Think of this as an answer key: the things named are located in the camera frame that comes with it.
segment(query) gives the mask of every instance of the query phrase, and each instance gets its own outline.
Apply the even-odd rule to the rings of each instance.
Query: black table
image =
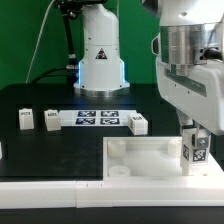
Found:
[[[73,94],[66,85],[11,85],[0,91],[0,181],[102,180],[103,137],[133,136],[127,127],[63,127],[47,132],[44,111],[137,110],[149,123],[148,136],[177,136],[175,108],[161,99],[157,85],[132,85],[109,99]],[[19,129],[18,110],[32,108],[34,130]],[[222,165],[223,137],[212,136],[211,152]],[[1,210],[0,223],[216,223],[223,208],[149,207]]]

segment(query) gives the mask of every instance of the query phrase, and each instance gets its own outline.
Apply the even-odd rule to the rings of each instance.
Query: white platform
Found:
[[[0,183],[0,208],[224,206],[224,174],[211,155],[208,176],[187,177],[167,154],[171,138],[122,138],[120,158],[108,156],[111,139],[117,138],[104,138],[103,181]],[[127,167],[130,176],[110,177],[114,166]]]

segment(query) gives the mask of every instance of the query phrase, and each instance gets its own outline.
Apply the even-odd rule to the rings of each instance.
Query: blue light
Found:
[[[81,85],[81,63],[79,62],[79,77],[78,84]]]
[[[123,61],[122,61],[122,66],[123,66],[123,83],[125,83],[126,82],[126,80],[125,80],[125,64]]]

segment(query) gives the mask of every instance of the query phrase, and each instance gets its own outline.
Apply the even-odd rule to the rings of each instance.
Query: small white block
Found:
[[[48,131],[61,130],[60,117],[57,110],[44,111],[45,124]]]
[[[111,139],[108,141],[108,155],[119,158],[125,156],[126,142],[122,139]]]
[[[126,166],[113,166],[109,169],[110,177],[129,177],[130,169]]]
[[[168,142],[168,155],[174,158],[181,156],[182,140],[180,138],[173,138]]]
[[[19,110],[19,126],[20,130],[34,129],[32,109]]]
[[[148,121],[139,113],[128,115],[128,127],[134,135],[147,135]]]

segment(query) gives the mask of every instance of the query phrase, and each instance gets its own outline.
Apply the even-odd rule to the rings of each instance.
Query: warning label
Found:
[[[107,59],[107,56],[106,56],[103,48],[100,49],[99,53],[96,56],[96,59]]]

